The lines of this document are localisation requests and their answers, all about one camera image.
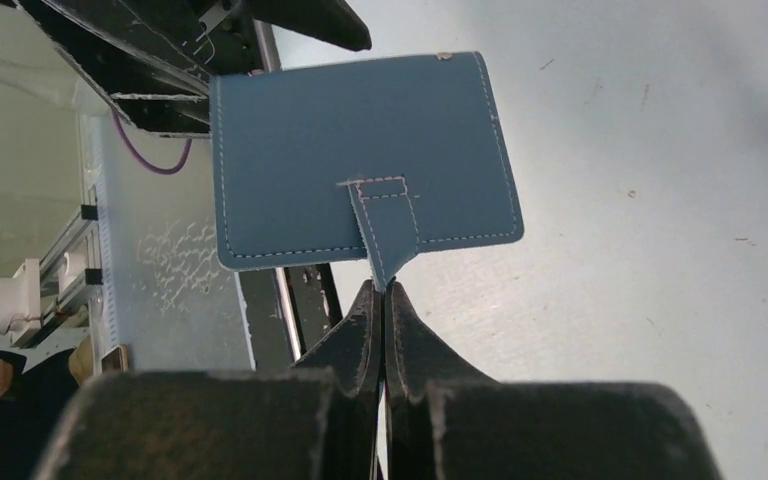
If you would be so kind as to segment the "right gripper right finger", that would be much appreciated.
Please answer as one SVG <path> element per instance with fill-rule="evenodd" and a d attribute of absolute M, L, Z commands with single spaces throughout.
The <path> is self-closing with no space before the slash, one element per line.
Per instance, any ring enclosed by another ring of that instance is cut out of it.
<path fill-rule="evenodd" d="M 502 382 L 383 299 L 393 479 L 717 479 L 689 405 L 652 382 Z"/>

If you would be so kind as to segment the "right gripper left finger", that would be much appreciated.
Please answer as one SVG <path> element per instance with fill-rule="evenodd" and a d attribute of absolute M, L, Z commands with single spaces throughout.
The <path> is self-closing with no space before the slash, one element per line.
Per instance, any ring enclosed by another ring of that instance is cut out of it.
<path fill-rule="evenodd" d="M 274 372 L 119 372 L 64 411 L 38 479 L 376 479 L 381 294 Z"/>

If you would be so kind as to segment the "blue leather card holder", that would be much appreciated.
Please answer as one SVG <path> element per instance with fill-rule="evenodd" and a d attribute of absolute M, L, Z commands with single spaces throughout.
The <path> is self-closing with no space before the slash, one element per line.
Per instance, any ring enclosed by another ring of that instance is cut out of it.
<path fill-rule="evenodd" d="M 364 259 L 385 291 L 420 254 L 523 237 L 478 52 L 217 76 L 209 99 L 229 270 Z"/>

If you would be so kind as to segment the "person in background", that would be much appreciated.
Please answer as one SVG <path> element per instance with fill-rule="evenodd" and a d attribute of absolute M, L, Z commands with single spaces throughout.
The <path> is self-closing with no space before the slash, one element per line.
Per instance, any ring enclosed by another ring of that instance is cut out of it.
<path fill-rule="evenodd" d="M 0 350 L 0 479 L 31 479 L 61 413 L 94 373 L 90 337 L 30 369 Z"/>

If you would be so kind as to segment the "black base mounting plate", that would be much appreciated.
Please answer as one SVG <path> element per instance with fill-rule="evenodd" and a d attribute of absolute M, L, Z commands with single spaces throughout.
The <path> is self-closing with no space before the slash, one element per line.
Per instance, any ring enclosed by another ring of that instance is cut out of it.
<path fill-rule="evenodd" d="M 274 26 L 350 50 L 372 46 L 345 1 L 7 1 L 124 121 L 164 137 L 210 133 L 219 75 L 275 67 Z"/>

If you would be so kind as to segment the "aluminium frame rail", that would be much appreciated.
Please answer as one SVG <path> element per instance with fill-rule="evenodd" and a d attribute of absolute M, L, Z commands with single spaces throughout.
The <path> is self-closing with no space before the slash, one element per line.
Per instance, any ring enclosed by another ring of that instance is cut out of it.
<path fill-rule="evenodd" d="M 82 204 L 39 262 L 42 301 L 39 317 L 10 339 L 30 349 L 61 328 L 84 327 L 91 304 L 100 300 L 103 275 L 99 254 L 99 212 Z"/>

